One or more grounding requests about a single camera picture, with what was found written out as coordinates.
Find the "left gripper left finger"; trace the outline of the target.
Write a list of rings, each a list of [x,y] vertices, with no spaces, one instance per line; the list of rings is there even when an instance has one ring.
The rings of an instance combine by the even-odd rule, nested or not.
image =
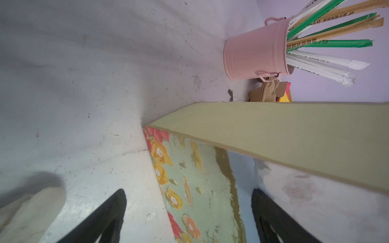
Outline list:
[[[127,199],[123,189],[117,190],[60,243],[118,243],[124,222]]]

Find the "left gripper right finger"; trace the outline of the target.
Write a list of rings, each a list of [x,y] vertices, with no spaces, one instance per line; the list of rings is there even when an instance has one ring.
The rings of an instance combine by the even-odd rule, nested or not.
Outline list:
[[[265,192],[255,188],[251,208],[261,243],[318,243]]]

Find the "painted paper gift bag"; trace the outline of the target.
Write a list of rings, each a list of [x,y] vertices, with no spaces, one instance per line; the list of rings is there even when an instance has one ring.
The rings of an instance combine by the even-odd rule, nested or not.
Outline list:
[[[196,103],[143,132],[177,243],[261,243],[255,188],[319,243],[389,240],[386,103]]]

